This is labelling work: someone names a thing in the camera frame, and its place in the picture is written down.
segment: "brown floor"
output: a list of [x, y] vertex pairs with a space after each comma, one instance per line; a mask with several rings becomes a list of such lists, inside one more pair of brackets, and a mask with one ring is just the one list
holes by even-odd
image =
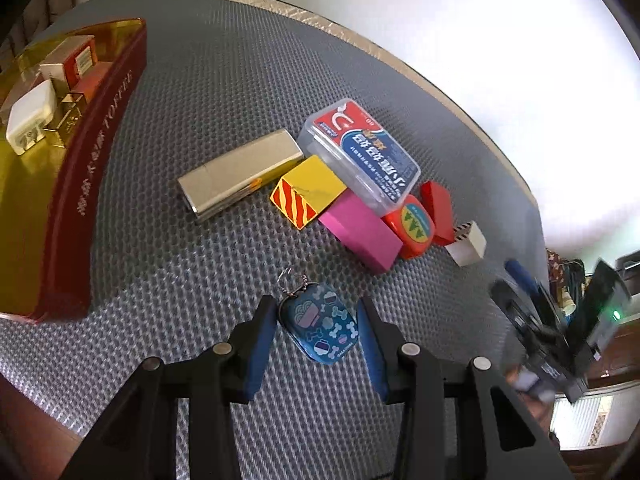
[[57, 480], [81, 438], [0, 375], [0, 431], [31, 480]]

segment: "red and yellow striped side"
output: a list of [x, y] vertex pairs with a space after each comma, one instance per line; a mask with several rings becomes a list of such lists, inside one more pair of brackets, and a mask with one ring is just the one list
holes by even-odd
[[302, 229], [318, 216], [318, 213], [283, 178], [271, 193], [271, 201], [298, 229]]

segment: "white block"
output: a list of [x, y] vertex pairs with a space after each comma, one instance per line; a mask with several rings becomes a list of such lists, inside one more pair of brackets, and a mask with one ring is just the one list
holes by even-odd
[[486, 249], [486, 239], [476, 222], [459, 225], [454, 234], [456, 240], [445, 247], [460, 267], [482, 260]]
[[11, 108], [6, 140], [18, 155], [44, 138], [42, 127], [53, 119], [56, 94], [49, 79], [18, 99]]

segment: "blue keychain tin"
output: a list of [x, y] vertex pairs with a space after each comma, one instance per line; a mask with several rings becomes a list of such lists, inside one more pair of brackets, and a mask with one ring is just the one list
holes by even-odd
[[[281, 273], [290, 274], [290, 269]], [[300, 276], [295, 290], [282, 288], [278, 318], [307, 357], [324, 365], [339, 361], [358, 341], [358, 325], [335, 291]]]

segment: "gray textured mat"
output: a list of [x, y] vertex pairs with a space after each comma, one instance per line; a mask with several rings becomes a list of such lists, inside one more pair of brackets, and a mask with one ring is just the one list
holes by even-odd
[[[0, 371], [57, 420], [86, 434], [150, 354], [173, 362], [225, 339], [287, 264], [334, 286], [347, 304], [364, 292], [383, 319], [437, 356], [520, 351], [488, 297], [519, 259], [546, 275], [537, 209], [474, 134], [387, 65], [299, 22], [223, 0], [92, 0], [47, 34], [114, 18], [148, 23], [148, 66], [126, 110], [100, 188], [92, 249], [93, 305], [71, 324], [0, 321]], [[372, 277], [319, 222], [297, 232], [263, 189], [197, 226], [177, 177], [350, 96], [475, 219], [484, 262], [460, 269], [443, 248]], [[187, 476], [181, 412], [178, 471]], [[234, 408], [245, 479], [359, 479], [392, 467], [399, 406], [379, 402], [360, 348], [325, 367], [280, 329], [261, 391]]]

